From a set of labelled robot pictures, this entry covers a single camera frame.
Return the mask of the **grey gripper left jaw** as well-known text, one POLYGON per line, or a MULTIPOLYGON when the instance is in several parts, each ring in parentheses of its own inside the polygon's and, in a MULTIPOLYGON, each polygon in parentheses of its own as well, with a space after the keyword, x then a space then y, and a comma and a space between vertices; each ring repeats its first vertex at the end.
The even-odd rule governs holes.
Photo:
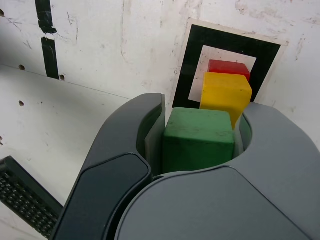
POLYGON ((165 97, 128 101, 100 128, 52 232, 53 240, 112 240, 132 199, 153 180, 145 139, 165 114, 165 97))

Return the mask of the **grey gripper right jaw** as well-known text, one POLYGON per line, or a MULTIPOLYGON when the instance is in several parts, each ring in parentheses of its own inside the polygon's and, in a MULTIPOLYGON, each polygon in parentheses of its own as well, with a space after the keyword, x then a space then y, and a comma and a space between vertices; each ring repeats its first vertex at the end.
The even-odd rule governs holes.
POLYGON ((317 240, 320 152, 277 109, 251 103, 242 154, 216 167, 166 173, 126 208, 117 240, 317 240))

